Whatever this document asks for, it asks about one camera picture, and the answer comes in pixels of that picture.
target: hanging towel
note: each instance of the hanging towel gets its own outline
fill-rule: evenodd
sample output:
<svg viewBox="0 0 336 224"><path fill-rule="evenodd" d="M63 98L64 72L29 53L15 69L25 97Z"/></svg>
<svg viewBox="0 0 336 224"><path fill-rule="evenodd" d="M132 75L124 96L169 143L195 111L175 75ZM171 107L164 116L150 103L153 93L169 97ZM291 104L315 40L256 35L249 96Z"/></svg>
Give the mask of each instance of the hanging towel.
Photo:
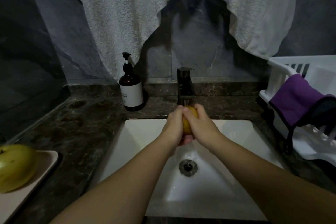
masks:
<svg viewBox="0 0 336 224"><path fill-rule="evenodd" d="M139 60L143 43L160 24L169 0L81 0L99 55L109 73L123 75L122 52ZM293 19L295 0L224 0L238 45L267 59L275 55Z"/></svg>
<svg viewBox="0 0 336 224"><path fill-rule="evenodd" d="M329 134L336 126L336 98L330 94L321 94L300 74L289 77L270 100L269 105L288 128L288 136L283 144L286 154L292 153L292 136L296 127L307 124L317 128L325 126L325 133Z"/></svg>

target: person's right hand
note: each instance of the person's right hand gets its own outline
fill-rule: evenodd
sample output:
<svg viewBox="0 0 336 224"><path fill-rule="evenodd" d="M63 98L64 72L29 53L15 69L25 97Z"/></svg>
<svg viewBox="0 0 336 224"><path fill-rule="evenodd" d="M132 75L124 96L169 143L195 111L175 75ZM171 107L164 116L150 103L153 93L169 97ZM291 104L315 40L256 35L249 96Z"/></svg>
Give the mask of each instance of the person's right hand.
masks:
<svg viewBox="0 0 336 224"><path fill-rule="evenodd" d="M221 138L223 134L209 118L203 105L195 104L194 107L197 110L198 118L188 108L183 108L183 114L190 124L195 139L209 149L212 141Z"/></svg>

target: purple cloth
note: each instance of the purple cloth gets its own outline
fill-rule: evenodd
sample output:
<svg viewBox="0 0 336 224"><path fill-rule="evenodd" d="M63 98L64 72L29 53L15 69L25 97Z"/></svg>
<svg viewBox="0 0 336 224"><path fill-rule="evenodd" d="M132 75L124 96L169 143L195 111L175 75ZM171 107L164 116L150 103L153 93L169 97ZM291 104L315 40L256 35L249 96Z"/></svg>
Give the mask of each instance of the purple cloth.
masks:
<svg viewBox="0 0 336 224"><path fill-rule="evenodd" d="M295 125L302 116L325 96L312 88L300 74L294 74L284 82L270 101L287 126Z"/></svg>

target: countertop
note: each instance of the countertop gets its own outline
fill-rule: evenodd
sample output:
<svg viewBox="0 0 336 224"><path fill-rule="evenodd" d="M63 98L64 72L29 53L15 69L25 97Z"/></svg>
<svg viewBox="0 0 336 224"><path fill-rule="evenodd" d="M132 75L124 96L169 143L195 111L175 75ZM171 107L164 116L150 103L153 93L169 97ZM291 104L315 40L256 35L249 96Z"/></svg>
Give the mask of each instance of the countertop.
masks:
<svg viewBox="0 0 336 224"><path fill-rule="evenodd" d="M255 95L200 96L194 102L203 104L212 119L251 120L273 147L282 152L282 141L263 118L263 109L256 99ZM18 143L37 150L55 150L60 153L61 159L9 223L49 223L86 191L96 166L124 120L167 118L176 102L176 96L150 96L142 110L128 112L121 98L113 94L104 98L68 99L18 137ZM336 184L314 162L305 161L296 153L290 156L281 153L281 156L295 175L336 193ZM212 222L230 221L198 219L192 223ZM191 223L191 220L145 218L144 223Z"/></svg>

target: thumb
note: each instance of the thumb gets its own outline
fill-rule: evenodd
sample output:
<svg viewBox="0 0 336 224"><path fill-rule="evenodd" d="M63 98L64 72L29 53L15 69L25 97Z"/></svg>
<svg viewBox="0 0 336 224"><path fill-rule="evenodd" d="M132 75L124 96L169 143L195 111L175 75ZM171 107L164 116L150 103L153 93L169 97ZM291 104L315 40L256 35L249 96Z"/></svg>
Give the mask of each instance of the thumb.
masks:
<svg viewBox="0 0 336 224"><path fill-rule="evenodd" d="M190 126L195 126L198 122L198 119L191 113L188 108L183 108L183 115L188 120Z"/></svg>

